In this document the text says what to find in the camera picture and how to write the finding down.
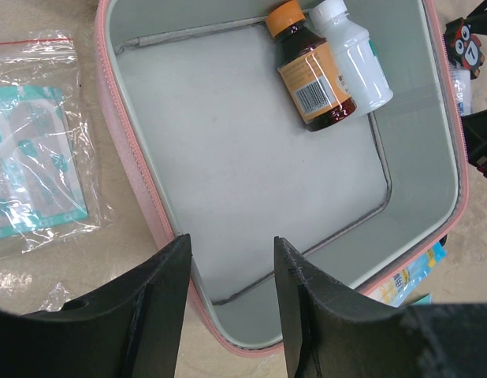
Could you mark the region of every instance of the gauze pad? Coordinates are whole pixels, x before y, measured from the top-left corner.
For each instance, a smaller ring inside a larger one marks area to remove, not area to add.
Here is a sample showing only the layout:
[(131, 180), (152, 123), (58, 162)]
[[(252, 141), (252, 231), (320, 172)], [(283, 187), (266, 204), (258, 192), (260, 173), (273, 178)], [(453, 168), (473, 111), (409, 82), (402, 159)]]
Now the gauze pad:
[(0, 239), (87, 217), (61, 92), (0, 87)]

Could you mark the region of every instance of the orange bottle cap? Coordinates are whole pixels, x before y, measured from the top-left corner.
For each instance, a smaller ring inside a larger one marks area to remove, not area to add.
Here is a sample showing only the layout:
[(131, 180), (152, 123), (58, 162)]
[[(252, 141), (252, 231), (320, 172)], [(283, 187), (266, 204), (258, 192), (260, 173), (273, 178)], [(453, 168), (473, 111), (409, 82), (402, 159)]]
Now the orange bottle cap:
[(266, 18), (266, 26), (272, 33), (272, 37), (275, 38), (277, 34), (301, 20), (305, 20), (305, 15), (299, 3), (291, 0), (270, 13)]

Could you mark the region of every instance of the bottle label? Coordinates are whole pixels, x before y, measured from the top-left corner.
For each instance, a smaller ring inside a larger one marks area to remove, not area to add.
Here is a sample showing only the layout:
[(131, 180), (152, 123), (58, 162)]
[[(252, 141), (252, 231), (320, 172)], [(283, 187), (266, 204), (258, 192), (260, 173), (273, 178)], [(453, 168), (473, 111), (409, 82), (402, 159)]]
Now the bottle label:
[(378, 60), (377, 49), (375, 49), (375, 45), (371, 42), (371, 39), (368, 41), (368, 43), (370, 44), (371, 52), (375, 57), (375, 61), (377, 61), (378, 68), (380, 69), (380, 72), (382, 72), (382, 76), (385, 77), (384, 70), (382, 69), (382, 66), (380, 65), (380, 61)]
[(328, 43), (287, 63), (278, 71), (306, 123), (350, 98)]

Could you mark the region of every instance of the white bottle cap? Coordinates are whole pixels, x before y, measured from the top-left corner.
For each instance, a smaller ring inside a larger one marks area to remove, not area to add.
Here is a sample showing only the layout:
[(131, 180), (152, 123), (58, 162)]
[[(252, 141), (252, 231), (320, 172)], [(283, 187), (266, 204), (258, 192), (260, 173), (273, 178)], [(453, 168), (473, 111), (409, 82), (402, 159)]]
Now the white bottle cap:
[(319, 30), (326, 22), (345, 12), (347, 12), (347, 6), (345, 6), (344, 0), (325, 0), (313, 8), (309, 14), (315, 28)]

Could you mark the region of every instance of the barcode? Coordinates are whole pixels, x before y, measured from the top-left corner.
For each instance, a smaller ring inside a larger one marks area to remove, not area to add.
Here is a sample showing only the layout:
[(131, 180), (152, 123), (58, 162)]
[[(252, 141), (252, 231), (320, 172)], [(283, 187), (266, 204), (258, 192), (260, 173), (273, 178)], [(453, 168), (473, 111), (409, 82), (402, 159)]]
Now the barcode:
[(335, 96), (325, 76), (319, 76), (294, 94), (306, 116), (335, 102)]

